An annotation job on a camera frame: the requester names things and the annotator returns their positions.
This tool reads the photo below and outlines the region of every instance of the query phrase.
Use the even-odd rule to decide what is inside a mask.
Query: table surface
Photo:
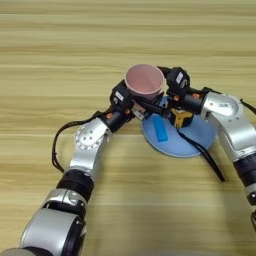
[[[255,13],[255,0],[1,0],[0,250],[18,245],[61,177],[58,127],[105,110],[129,66],[182,66],[195,87],[255,105]],[[74,131],[59,143],[65,166]],[[138,120],[123,127],[103,157],[83,255],[255,255],[241,183],[218,141],[211,153],[225,184],[201,157],[155,151]]]

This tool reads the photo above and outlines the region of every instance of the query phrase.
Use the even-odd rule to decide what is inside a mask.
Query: yellow part
[[[190,118],[193,116],[192,113],[189,112],[179,112],[176,109],[172,109],[172,113],[176,116],[174,126],[176,128],[182,128],[183,122],[185,118]]]

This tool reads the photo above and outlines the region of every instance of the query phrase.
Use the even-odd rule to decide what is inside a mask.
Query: pink bowl
[[[138,64],[128,69],[125,83],[133,95],[153,99],[162,89],[164,76],[155,66]]]

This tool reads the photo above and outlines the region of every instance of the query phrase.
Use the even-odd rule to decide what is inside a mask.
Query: wooden table
[[[0,250],[18,245],[61,177],[58,127],[105,110],[129,66],[182,66],[195,87],[255,105],[255,13],[255,0],[0,0]],[[66,166],[74,131],[59,144]],[[255,255],[243,187],[217,141],[211,153],[225,184],[127,124],[104,156],[83,255]]]

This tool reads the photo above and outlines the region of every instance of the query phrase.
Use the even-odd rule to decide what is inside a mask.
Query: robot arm
[[[110,101],[114,104],[104,114],[97,114],[77,130],[70,166],[28,223],[20,248],[1,256],[80,255],[87,204],[97,181],[101,155],[112,134],[134,117],[134,102],[123,84],[113,89]]]
[[[190,88],[189,76],[182,68],[170,69],[165,76],[171,107],[200,115],[215,127],[245,186],[249,203],[256,206],[256,130],[245,116],[241,100],[209,88],[201,91]],[[251,218],[256,231],[256,211]]]
[[[231,95],[209,92],[201,116],[216,128],[220,143],[245,186],[249,203],[256,206],[256,130],[246,118],[242,102]],[[256,212],[251,219],[256,230]]]

